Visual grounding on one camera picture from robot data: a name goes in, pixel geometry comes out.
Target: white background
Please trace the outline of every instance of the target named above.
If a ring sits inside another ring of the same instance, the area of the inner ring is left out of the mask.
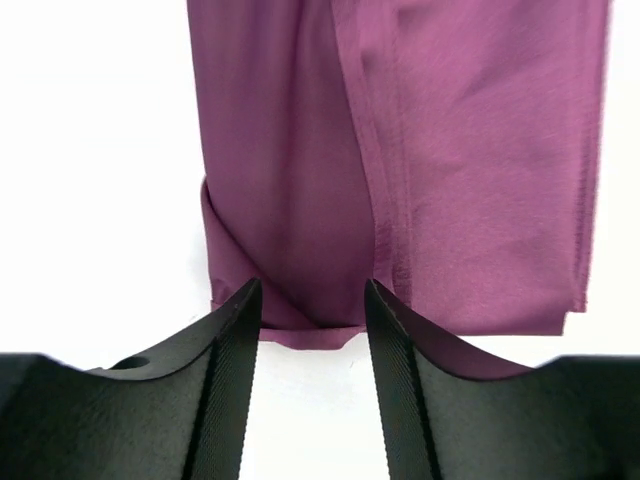
[[[637,0],[610,46],[589,313],[471,339],[528,365],[640,354]],[[0,3],[0,351],[109,367],[206,313],[202,177],[184,1]],[[365,336],[260,345],[241,478],[387,478]]]

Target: folded cloth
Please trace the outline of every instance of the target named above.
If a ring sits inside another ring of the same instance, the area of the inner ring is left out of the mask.
[[[212,305],[339,348],[375,277],[459,335],[584,311],[609,0],[187,0]]]

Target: garment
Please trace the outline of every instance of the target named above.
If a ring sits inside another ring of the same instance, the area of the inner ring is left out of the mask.
[[[187,0],[212,306],[339,348],[375,277],[458,335],[584,311],[608,0]]]

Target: white surface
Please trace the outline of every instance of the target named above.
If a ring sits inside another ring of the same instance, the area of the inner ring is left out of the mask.
[[[614,4],[589,313],[471,339],[528,365],[640,354],[640,2]],[[0,3],[0,351],[110,366],[206,312],[189,48],[182,1]],[[387,478],[366,337],[260,345],[242,478]]]

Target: screw hole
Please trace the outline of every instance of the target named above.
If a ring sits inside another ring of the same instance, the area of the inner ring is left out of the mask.
[[[140,368],[148,365],[149,359],[147,357],[129,357],[124,360],[120,360],[110,370],[131,370],[132,368]]]

